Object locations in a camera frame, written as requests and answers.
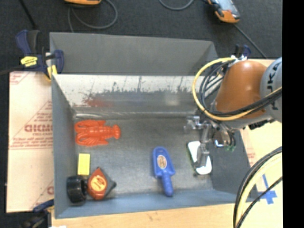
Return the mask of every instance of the blue clamp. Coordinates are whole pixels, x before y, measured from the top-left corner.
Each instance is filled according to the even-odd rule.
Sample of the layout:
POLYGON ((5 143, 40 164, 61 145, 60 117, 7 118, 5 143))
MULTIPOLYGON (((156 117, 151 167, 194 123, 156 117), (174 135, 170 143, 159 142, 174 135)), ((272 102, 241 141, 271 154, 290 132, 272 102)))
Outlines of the blue clamp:
POLYGON ((47 60, 53 59, 55 60, 55 66, 57 73, 61 73, 64 67, 64 56, 62 50, 55 50, 53 54, 49 56, 45 56, 42 54, 37 54, 36 52, 36 42, 37 35, 39 30, 27 31, 22 30, 16 36, 16 43, 18 48, 23 52, 24 58, 21 64, 23 66, 23 70, 25 71, 39 71, 45 73, 49 78, 48 68, 49 66, 46 64, 47 60))
POLYGON ((249 55, 251 54, 251 50, 247 45, 238 45, 236 44, 236 51, 235 51, 235 55, 236 57, 249 57, 249 55))

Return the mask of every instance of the blue plastic handle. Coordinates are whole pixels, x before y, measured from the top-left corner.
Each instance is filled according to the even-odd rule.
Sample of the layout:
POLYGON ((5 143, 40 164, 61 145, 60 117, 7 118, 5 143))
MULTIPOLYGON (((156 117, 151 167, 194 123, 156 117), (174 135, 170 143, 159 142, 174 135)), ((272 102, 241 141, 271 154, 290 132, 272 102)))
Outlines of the blue plastic handle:
POLYGON ((173 195, 171 176, 168 173, 164 172, 161 177, 161 180, 162 180, 164 193, 166 194, 166 196, 171 197, 173 195))
POLYGON ((164 147, 158 146, 153 150, 153 165, 155 176, 161 178, 165 195, 171 197, 173 195, 171 176, 175 174, 175 169, 164 147))

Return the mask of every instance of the label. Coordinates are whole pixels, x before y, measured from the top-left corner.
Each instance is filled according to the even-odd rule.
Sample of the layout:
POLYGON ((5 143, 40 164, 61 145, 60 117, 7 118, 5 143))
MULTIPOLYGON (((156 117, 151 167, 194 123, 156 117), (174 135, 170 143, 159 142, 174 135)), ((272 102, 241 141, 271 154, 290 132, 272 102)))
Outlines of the label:
POLYGON ((37 57, 26 56, 26 57, 22 58, 20 62, 22 65, 29 67, 29 66, 35 65, 37 63, 37 60, 38 60, 37 57))
POLYGON ((101 192, 106 188, 106 180, 100 175, 94 176, 91 180, 91 187, 93 190, 101 192))
POLYGON ((161 169, 165 169, 167 167, 167 159, 163 155, 159 155, 157 157, 157 165, 161 169))

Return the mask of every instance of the black floor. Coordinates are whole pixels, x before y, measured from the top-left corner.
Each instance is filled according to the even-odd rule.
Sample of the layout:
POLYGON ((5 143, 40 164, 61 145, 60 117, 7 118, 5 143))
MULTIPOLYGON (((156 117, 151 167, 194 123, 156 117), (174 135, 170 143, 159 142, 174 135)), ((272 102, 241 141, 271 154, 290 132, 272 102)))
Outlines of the black floor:
MULTIPOLYGON (((0 71, 18 64, 20 50, 15 35, 33 29, 40 30, 41 45, 49 47, 50 31, 70 31, 68 6, 62 0, 0 0, 0 71)), ((236 26, 219 23, 212 9, 201 0, 195 0, 187 9, 172 11, 158 0, 110 0, 118 11, 118 20, 104 30, 95 30, 80 24, 71 16, 75 32, 104 33, 166 38, 209 40, 219 57, 229 57, 236 44, 246 44, 251 58, 275 59, 282 56, 283 0, 233 0, 241 20, 236 26, 252 39, 256 47, 236 26)), ((180 7, 189 0, 164 0, 180 7)), ((92 25, 105 25, 114 18, 114 10, 106 1, 95 9, 76 10, 79 17, 92 25)), ((5 214, 5 182, 8 142, 8 77, 0 76, 0 227, 15 228, 30 214, 5 214)))

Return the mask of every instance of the gray bin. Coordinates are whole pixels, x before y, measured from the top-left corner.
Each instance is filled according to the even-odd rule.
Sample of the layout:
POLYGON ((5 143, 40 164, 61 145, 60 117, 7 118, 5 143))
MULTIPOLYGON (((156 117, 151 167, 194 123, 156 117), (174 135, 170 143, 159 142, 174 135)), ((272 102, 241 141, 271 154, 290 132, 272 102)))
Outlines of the gray bin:
POLYGON ((194 174, 186 144, 198 140, 199 133, 183 132, 186 117, 197 110, 191 94, 193 71, 206 63, 201 57, 193 58, 193 54, 188 51, 201 46, 205 48, 202 55, 207 58, 210 53, 215 53, 212 43, 195 40, 191 43, 191 40, 187 40, 187 43, 182 43, 184 50, 180 50, 178 54, 178 57, 185 57, 183 60, 189 59, 190 63, 186 68, 179 69, 180 65, 176 71, 172 71, 174 67, 167 60, 168 66, 162 67, 163 74, 151 70, 153 63, 172 56, 157 49, 157 45, 163 45, 173 52, 174 45, 178 44, 180 47, 180 42, 183 40, 105 35, 92 37, 91 34, 68 33, 51 35, 51 49, 62 49, 66 59, 65 74, 56 75, 52 80, 57 219, 177 209, 235 201, 238 187, 249 169, 240 135, 237 134, 238 144, 233 153, 211 148, 213 171, 210 175, 197 176, 194 174), (123 67, 123 72, 114 75, 113 71, 118 69, 113 70, 109 65, 117 65, 120 60, 123 63, 121 58, 117 59, 119 56, 114 50, 113 54, 116 56, 112 58, 107 55, 102 67, 93 67, 89 63, 85 74, 79 72, 81 65, 76 57, 70 57, 73 49, 68 46, 73 44, 75 48, 81 48, 79 37, 82 41, 93 40, 81 60, 96 62, 96 57, 105 56, 104 50, 93 54, 94 57, 87 52, 96 52, 102 41, 109 45, 115 44, 112 49, 115 48, 118 52, 128 51, 124 55, 127 57, 125 62, 134 67, 123 67), (136 55, 145 50, 143 48, 146 44, 149 45, 149 50, 146 50, 149 51, 146 55, 147 64, 140 67, 138 64, 143 61, 137 61, 136 55), (141 68, 140 73, 134 72, 137 68, 141 68), (122 131, 121 138, 110 139, 108 145, 91 148, 79 146, 75 143, 74 123, 82 119, 102 119, 106 120, 108 125, 118 124, 122 131), (173 197, 163 194, 161 181, 154 177, 152 151, 156 146, 167 148, 175 167, 176 174, 171 178, 173 197), (117 186, 106 199, 94 201, 88 196, 87 201, 78 206, 68 199, 66 180, 77 173, 80 152, 91 154, 91 172, 96 167, 101 167, 117 186))

